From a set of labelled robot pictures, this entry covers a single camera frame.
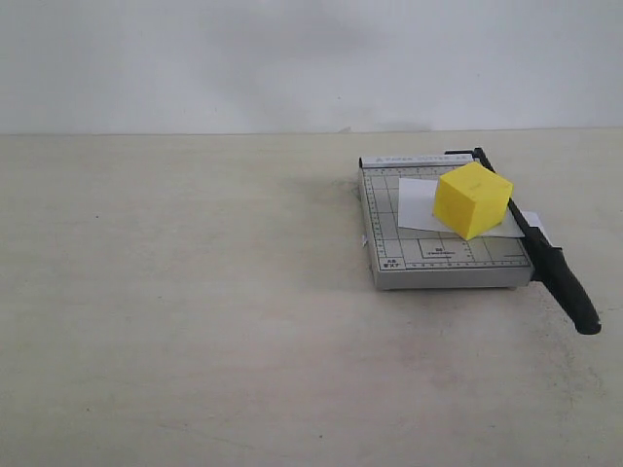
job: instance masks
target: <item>white wall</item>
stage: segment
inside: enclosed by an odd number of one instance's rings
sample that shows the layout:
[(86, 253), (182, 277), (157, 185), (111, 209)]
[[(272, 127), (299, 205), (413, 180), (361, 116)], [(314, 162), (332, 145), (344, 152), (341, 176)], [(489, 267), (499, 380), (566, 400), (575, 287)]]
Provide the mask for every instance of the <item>white wall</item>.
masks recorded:
[(620, 0), (0, 0), (0, 132), (620, 125)]

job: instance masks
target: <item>tabletop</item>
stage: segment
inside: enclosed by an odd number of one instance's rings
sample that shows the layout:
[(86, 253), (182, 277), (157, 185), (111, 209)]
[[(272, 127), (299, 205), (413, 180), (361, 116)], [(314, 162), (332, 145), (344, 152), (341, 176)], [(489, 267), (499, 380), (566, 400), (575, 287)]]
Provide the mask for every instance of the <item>tabletop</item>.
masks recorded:
[[(598, 309), (375, 290), (363, 156), (481, 146)], [(0, 137), (0, 464), (623, 462), (623, 129)]]

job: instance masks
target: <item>table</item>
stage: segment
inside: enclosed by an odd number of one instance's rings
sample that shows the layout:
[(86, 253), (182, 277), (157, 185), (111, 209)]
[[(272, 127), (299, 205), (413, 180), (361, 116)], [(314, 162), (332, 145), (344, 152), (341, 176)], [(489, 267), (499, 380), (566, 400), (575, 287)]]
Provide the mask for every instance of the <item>table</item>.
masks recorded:
[[(601, 313), (377, 292), (357, 158), (482, 146)], [(0, 464), (623, 461), (623, 129), (0, 137)]]

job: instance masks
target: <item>yellow cube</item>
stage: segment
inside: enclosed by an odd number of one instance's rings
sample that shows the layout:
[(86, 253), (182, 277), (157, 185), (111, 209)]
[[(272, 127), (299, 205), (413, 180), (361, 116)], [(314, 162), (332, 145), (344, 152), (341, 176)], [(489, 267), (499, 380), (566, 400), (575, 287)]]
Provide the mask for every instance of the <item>yellow cube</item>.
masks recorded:
[(478, 162), (439, 177), (433, 214), (469, 240), (502, 222), (513, 184)]

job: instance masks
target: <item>white paper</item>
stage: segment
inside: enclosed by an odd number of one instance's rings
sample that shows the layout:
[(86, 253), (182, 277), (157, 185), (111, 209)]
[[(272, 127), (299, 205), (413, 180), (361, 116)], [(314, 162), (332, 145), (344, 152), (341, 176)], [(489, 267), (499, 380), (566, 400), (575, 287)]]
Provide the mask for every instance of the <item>white paper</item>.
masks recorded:
[[(398, 185), (398, 227), (418, 229), (420, 231), (453, 232), (452, 229), (439, 221), (432, 213), (436, 190), (436, 180), (401, 178)], [(547, 237), (547, 233), (545, 233), (543, 225), (535, 212), (522, 211), (522, 214), (524, 214), (531, 226), (540, 227), (545, 237)], [(479, 236), (521, 238), (524, 234), (517, 222), (515, 222), (515, 219), (513, 219), (510, 211), (507, 210), (501, 224), (481, 233)]]

